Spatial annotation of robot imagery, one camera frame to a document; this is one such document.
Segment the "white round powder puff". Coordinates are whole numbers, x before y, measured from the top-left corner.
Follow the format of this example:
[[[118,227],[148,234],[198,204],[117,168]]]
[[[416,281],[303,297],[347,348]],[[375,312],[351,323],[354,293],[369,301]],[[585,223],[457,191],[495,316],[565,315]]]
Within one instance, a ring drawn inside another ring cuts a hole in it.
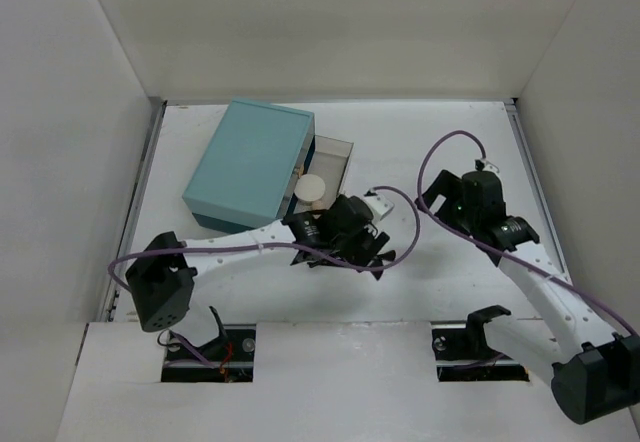
[[[315,174],[302,175],[294,188],[294,195],[299,202],[312,204],[320,201],[326,191],[326,184],[322,177]]]

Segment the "black fan brush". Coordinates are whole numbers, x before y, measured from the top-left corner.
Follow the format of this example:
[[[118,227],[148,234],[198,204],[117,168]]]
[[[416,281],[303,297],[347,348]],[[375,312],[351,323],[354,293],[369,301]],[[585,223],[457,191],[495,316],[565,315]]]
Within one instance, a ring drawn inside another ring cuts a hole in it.
[[[372,269],[372,276],[379,281],[384,274],[385,267],[392,264],[396,260],[396,257],[397,255],[395,250],[390,250],[376,255],[369,264],[369,267]]]

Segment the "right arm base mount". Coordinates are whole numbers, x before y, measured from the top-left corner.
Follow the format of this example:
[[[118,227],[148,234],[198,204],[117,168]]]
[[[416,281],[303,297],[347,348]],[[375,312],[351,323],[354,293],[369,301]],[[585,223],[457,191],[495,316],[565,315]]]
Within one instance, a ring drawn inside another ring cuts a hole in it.
[[[529,382],[527,370],[492,349],[474,348],[464,322],[431,325],[439,382]]]

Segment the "teal makeup organizer box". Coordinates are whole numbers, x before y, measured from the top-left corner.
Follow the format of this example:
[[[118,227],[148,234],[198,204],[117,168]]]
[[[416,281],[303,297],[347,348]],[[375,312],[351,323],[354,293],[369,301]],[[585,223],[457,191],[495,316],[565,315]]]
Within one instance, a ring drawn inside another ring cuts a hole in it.
[[[316,149],[315,116],[248,99],[228,105],[182,199],[196,222],[239,233],[291,214]]]

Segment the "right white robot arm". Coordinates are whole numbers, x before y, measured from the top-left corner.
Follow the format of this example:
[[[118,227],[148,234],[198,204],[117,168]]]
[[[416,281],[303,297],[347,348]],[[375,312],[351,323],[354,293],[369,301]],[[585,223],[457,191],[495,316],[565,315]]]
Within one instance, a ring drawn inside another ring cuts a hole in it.
[[[483,358],[502,353],[536,374],[572,422],[582,425],[639,402],[639,338],[621,335],[558,273],[538,233],[506,211],[490,171],[443,170],[416,202],[455,234],[470,238],[525,295],[545,328],[493,305],[470,313],[464,346]]]

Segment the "clear acrylic drawer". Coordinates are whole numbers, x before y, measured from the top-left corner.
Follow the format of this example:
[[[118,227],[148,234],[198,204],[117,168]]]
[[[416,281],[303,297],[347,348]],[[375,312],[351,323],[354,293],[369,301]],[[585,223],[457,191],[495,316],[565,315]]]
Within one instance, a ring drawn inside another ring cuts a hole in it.
[[[304,174],[319,176],[325,183],[325,192],[317,208],[328,209],[342,192],[354,144],[352,142],[315,136],[314,154],[305,164]]]

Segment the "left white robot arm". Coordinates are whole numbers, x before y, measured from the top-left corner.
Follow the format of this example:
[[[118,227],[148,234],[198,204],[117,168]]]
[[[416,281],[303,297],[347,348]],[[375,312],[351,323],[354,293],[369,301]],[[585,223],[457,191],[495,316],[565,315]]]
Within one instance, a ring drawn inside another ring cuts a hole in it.
[[[339,195],[319,211],[293,213],[266,226],[206,240],[179,240],[174,232],[157,235],[131,256],[126,281],[143,331],[174,329],[192,334],[190,348],[206,361],[224,349],[224,335],[206,318],[212,309],[200,301],[210,283],[276,266],[305,264],[349,268],[379,277],[396,258],[385,251],[389,236],[378,229],[394,209],[383,195]]]

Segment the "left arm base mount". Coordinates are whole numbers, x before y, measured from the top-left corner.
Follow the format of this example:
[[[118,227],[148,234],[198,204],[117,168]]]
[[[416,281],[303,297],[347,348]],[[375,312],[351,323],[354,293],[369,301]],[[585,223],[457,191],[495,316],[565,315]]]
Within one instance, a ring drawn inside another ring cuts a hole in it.
[[[224,324],[211,307],[217,337],[202,347],[165,330],[156,343],[164,349],[162,383],[251,383],[254,379],[256,325]]]

